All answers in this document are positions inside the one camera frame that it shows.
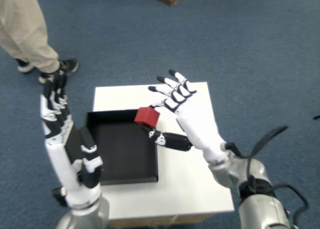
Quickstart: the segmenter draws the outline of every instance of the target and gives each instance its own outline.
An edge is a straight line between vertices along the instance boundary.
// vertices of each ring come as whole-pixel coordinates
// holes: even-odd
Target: white furniture
[[[208,85],[194,83],[202,97],[207,119],[214,120]],[[149,106],[164,95],[148,90],[148,85],[96,87],[93,111],[138,109]],[[157,108],[157,129],[183,134],[175,115]],[[188,152],[158,146],[158,182],[105,185],[102,191],[110,203],[110,221],[181,216],[212,215],[234,210],[228,188],[213,178],[202,152]]]

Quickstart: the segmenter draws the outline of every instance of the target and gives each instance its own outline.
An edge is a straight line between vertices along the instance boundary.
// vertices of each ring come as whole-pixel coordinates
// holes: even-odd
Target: black tray
[[[142,126],[136,109],[88,112],[90,131],[103,161],[102,185],[158,181],[157,147]]]

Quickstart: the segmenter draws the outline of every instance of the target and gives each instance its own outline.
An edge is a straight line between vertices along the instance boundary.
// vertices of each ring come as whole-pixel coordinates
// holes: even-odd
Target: red cube
[[[134,121],[139,124],[156,128],[160,113],[151,107],[140,107]]]

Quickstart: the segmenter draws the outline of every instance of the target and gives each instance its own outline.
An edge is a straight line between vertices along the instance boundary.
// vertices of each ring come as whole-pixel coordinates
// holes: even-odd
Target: shoe
[[[77,59],[68,59],[60,61],[59,71],[65,73],[68,77],[71,74],[75,73],[78,70],[79,62]],[[55,72],[45,73],[40,72],[40,76],[38,78],[41,84],[45,84],[47,80],[53,81]]]
[[[15,59],[18,62],[18,71],[21,73],[29,73],[35,68],[30,62],[25,62],[20,59]]]

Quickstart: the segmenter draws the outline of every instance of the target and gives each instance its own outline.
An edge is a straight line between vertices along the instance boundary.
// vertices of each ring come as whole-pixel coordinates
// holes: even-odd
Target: khaki pants
[[[44,73],[59,68],[37,0],[0,0],[0,45],[13,58],[30,62]]]

